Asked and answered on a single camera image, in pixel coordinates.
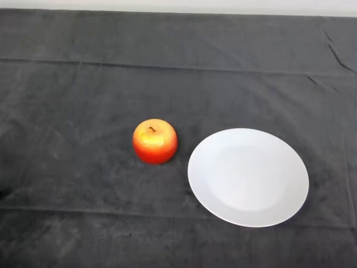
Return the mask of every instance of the dark gray cloth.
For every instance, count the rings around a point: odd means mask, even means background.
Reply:
[[[0,267],[357,267],[357,20],[0,10]],[[178,134],[163,165],[132,133]],[[274,227],[210,214],[208,135],[255,128],[310,178]]]

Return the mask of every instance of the white plate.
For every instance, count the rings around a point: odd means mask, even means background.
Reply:
[[[201,204],[227,222],[271,226],[292,217],[308,192],[308,175],[298,154],[279,138],[234,128],[204,139],[188,167]]]

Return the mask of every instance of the white wall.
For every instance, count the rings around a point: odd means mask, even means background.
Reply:
[[[0,7],[357,17],[357,0],[0,0]]]

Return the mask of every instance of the tablecloth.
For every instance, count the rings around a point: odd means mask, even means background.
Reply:
[[[357,267],[357,19],[0,9],[0,267]],[[175,157],[147,165],[161,118]],[[246,228],[193,195],[228,128],[292,146],[288,221]]]

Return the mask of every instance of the plate rim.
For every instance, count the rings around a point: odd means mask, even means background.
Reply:
[[[270,223],[270,224],[244,224],[244,223],[238,223],[238,222],[234,222],[234,221],[231,221],[231,220],[228,220],[226,219],[225,217],[222,217],[218,214],[216,214],[215,212],[213,212],[211,209],[209,209],[201,200],[200,198],[197,196],[196,192],[194,191],[193,187],[192,187],[192,183],[191,183],[191,180],[190,180],[190,163],[191,163],[191,159],[192,159],[192,156],[194,155],[194,153],[196,152],[197,148],[206,140],[208,139],[209,137],[213,136],[213,135],[217,135],[221,132],[225,132],[225,131],[231,131],[231,130],[249,130],[249,131],[257,131],[257,132],[262,132],[266,135],[270,135],[270,136],[273,136],[274,138],[277,138],[279,140],[281,140],[282,142],[284,142],[287,146],[289,146],[296,154],[297,156],[300,158],[302,164],[303,164],[303,167],[305,168],[305,171],[306,171],[306,174],[307,174],[307,190],[306,190],[306,195],[304,196],[304,199],[303,199],[303,202],[302,202],[302,205],[299,207],[298,210],[296,210],[294,212],[294,214],[292,214],[291,216],[285,218],[284,220],[282,221],[278,221],[276,223]],[[307,172],[307,168],[305,166],[305,163],[302,161],[300,155],[294,150],[293,147],[291,147],[288,143],[286,143],[284,140],[282,140],[281,138],[273,135],[273,134],[270,134],[268,132],[265,132],[265,131],[261,131],[261,130],[256,130],[256,129],[253,129],[253,128],[227,128],[225,130],[221,130],[221,131],[218,131],[218,132],[215,132],[215,133],[212,133],[211,135],[205,137],[203,140],[200,141],[200,143],[195,147],[195,149],[192,151],[191,153],[191,156],[190,156],[190,159],[189,159],[189,163],[187,165],[187,177],[188,177],[188,180],[189,180],[189,184],[190,184],[190,188],[194,194],[194,196],[196,197],[196,199],[200,202],[200,204],[205,208],[207,209],[210,213],[212,213],[214,216],[226,221],[226,222],[229,222],[231,224],[234,224],[234,225],[238,225],[238,226],[242,226],[242,227],[250,227],[250,228],[263,228],[263,227],[269,227],[269,226],[275,226],[277,224],[280,224],[280,223],[283,223],[285,221],[287,221],[288,219],[292,218],[293,216],[295,216],[299,211],[300,209],[303,207],[303,205],[305,204],[306,202],[306,199],[307,199],[307,196],[308,196],[308,192],[309,192],[309,189],[310,189],[310,180],[309,180],[309,177],[308,177],[308,172]]]

